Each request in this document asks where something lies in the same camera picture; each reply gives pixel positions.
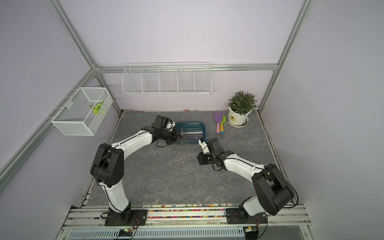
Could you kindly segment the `short clear straight ruler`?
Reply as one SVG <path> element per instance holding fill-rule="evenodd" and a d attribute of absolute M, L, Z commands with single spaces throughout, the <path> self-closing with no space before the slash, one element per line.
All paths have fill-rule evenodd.
<path fill-rule="evenodd" d="M 180 129 L 185 131 L 201 131 L 204 126 L 201 123 L 180 123 Z"/>

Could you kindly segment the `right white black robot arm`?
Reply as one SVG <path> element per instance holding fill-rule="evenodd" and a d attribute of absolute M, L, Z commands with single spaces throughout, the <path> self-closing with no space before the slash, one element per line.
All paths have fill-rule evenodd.
<path fill-rule="evenodd" d="M 198 143 L 202 148 L 197 157 L 199 165 L 211 165 L 216 172 L 233 172 L 253 184 L 256 195 L 239 206 L 243 217 L 253 217 L 261 213 L 275 216 L 295 198 L 296 191 L 276 165 L 256 164 L 232 151 L 225 151 L 217 138 L 203 137 Z"/>

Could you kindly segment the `clear long straight ruler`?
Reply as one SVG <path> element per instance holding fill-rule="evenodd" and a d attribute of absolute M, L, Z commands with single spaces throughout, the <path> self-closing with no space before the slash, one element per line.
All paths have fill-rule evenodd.
<path fill-rule="evenodd" d="M 181 129 L 184 135 L 204 135 L 205 132 L 202 129 Z"/>

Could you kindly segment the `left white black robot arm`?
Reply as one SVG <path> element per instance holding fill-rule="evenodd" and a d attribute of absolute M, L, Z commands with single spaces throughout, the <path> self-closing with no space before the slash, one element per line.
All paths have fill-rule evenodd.
<path fill-rule="evenodd" d="M 158 140 L 165 141 L 166 145 L 176 142 L 179 133 L 175 124 L 173 122 L 165 127 L 144 127 L 120 142 L 99 145 L 90 173 L 105 191 L 113 214 L 127 214 L 131 208 L 122 184 L 125 160 L 137 150 Z"/>

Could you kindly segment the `teal plastic storage box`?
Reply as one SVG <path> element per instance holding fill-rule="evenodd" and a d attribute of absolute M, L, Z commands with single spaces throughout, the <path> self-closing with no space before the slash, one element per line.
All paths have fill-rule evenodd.
<path fill-rule="evenodd" d="M 203 122 L 181 122 L 175 125 L 180 138 L 178 145 L 198 144 L 200 139 L 206 138 L 206 126 Z"/>

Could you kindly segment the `pink triangle ruler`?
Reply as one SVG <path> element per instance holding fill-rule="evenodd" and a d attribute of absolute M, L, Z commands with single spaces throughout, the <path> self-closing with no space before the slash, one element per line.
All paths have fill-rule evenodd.
<path fill-rule="evenodd" d="M 181 145 L 196 144 L 198 142 L 197 136 L 198 135 L 195 133 L 182 133 L 180 135 L 179 143 Z"/>

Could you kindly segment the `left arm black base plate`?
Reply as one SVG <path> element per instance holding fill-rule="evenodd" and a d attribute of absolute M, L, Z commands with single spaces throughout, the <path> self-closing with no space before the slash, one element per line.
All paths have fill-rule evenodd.
<path fill-rule="evenodd" d="M 147 210 L 129 209 L 123 213 L 117 213 L 109 209 L 105 226 L 144 226 L 147 221 L 147 215 Z"/>

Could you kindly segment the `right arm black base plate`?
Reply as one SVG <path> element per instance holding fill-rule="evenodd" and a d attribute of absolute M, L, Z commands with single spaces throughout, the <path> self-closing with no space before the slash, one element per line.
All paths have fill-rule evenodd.
<path fill-rule="evenodd" d="M 227 219 L 227 224 L 266 224 L 268 222 L 267 215 L 265 213 L 258 213 L 254 216 L 250 216 L 245 210 L 240 208 L 228 208 L 224 212 L 224 216 Z"/>

